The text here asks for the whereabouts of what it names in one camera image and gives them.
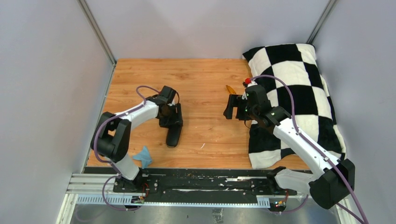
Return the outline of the black glasses case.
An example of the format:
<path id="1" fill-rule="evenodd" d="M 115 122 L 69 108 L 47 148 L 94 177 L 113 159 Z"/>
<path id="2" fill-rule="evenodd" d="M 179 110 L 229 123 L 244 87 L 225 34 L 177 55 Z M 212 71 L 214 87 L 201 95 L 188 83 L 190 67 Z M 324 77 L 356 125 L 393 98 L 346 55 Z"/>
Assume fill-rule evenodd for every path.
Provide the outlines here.
<path id="1" fill-rule="evenodd" d="M 182 126 L 172 125 L 168 128 L 166 145 L 167 147 L 176 147 L 181 136 Z"/>

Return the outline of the light blue cleaning cloth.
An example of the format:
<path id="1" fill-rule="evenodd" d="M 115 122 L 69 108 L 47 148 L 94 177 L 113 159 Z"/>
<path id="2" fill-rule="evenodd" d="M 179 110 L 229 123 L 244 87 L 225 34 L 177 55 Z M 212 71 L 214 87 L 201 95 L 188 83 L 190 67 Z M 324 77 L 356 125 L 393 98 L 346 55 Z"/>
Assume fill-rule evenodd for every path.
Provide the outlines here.
<path id="1" fill-rule="evenodd" d="M 133 155 L 132 158 L 141 162 L 142 169 L 146 169 L 153 162 L 149 150 L 146 146 L 144 146 L 138 154 Z"/>

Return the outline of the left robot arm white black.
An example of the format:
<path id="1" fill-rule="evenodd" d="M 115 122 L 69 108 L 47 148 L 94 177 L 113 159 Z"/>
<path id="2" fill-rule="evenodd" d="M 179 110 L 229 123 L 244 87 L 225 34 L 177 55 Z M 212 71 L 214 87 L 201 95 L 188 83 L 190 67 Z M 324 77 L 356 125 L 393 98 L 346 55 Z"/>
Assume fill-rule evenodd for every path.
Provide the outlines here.
<path id="1" fill-rule="evenodd" d="M 179 93 L 164 86 L 155 95 L 143 97 L 142 102 L 123 112 L 104 112 L 95 128 L 90 148 L 102 163 L 110 164 L 117 177 L 132 193 L 143 187 L 143 170 L 128 156 L 130 135 L 134 128 L 151 119 L 158 119 L 159 126 L 168 130 L 166 145 L 179 143 L 183 116 Z"/>

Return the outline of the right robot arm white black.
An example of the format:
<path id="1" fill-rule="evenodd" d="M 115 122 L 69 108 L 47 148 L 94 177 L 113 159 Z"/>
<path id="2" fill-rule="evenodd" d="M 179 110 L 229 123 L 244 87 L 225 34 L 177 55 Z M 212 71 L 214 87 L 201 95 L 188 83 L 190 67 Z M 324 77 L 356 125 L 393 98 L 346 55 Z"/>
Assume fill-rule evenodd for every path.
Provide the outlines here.
<path id="1" fill-rule="evenodd" d="M 266 90 L 260 85 L 245 89 L 245 95 L 231 94 L 223 115 L 238 120 L 254 120 L 260 127 L 273 128 L 273 135 L 285 142 L 311 170 L 311 174 L 277 167 L 267 174 L 267 190 L 278 195 L 285 189 L 308 196 L 322 208 L 330 209 L 354 191 L 355 165 L 348 159 L 339 160 L 306 136 L 295 118 L 284 108 L 272 107 Z"/>

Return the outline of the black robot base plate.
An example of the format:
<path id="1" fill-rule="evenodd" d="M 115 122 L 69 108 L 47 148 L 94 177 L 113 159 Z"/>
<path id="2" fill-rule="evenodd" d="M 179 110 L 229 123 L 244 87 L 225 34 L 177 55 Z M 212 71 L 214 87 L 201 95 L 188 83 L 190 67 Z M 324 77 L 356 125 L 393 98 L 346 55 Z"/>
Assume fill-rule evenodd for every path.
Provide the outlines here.
<path id="1" fill-rule="evenodd" d="M 305 194 L 276 190 L 268 170 L 147 168 L 134 181 L 114 178 L 105 195 L 124 193 L 127 205 L 285 208 Z"/>

